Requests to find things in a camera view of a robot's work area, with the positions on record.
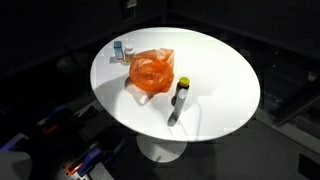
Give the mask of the black bottle with yellow cap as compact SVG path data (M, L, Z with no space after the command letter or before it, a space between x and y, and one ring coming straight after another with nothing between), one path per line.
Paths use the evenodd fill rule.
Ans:
M181 77L177 83L176 93L179 93L181 89L189 89L190 80L187 77Z

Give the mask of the orange plastic bag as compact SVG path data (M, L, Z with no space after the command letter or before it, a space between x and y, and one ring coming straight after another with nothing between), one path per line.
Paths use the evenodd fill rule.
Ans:
M168 92L174 79L174 51L160 48L136 54L130 64L129 76L144 91Z

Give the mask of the white tube container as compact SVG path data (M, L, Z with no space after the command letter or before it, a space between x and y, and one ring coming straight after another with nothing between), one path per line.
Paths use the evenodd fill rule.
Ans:
M174 110L173 110L173 116L175 118L178 118L182 112L185 100L187 98L188 91L186 89L181 89L177 96L176 96L176 102L174 105Z

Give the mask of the blue rectangular container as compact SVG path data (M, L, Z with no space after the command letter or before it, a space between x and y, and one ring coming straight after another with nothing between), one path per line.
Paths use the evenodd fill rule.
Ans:
M117 60L122 61L124 59L121 41L114 42L114 52L115 52L115 57Z

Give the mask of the round white table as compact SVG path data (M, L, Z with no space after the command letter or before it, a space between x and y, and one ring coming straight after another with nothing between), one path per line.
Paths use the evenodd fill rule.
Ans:
M225 136L246 124L260 101L260 85L247 60L222 41L197 31L154 27L117 38L138 52L168 48L174 51L174 74L190 79L182 113L174 126L175 89L149 98L129 81L129 67L114 59L111 42L94 58L91 87L104 109L119 123L153 138L206 141Z

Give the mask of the white pill bottle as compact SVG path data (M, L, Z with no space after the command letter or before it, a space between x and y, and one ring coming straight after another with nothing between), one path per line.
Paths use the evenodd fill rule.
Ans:
M134 47L130 44L126 45L125 50L124 50L124 54L125 54L125 61L127 63L130 63L135 56Z

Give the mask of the white round table base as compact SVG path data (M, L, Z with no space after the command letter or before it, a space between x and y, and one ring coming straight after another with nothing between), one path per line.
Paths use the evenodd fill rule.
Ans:
M186 142L161 140L146 135L138 135L136 140L141 153L158 163L169 163L178 159L187 147Z

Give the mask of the orange and blue clamp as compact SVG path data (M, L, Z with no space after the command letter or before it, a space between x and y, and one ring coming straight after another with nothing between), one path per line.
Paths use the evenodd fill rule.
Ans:
M67 165L65 173L67 175L78 173L80 176L84 176L94 168L94 166L101 160L101 157L102 151L100 148L91 149Z

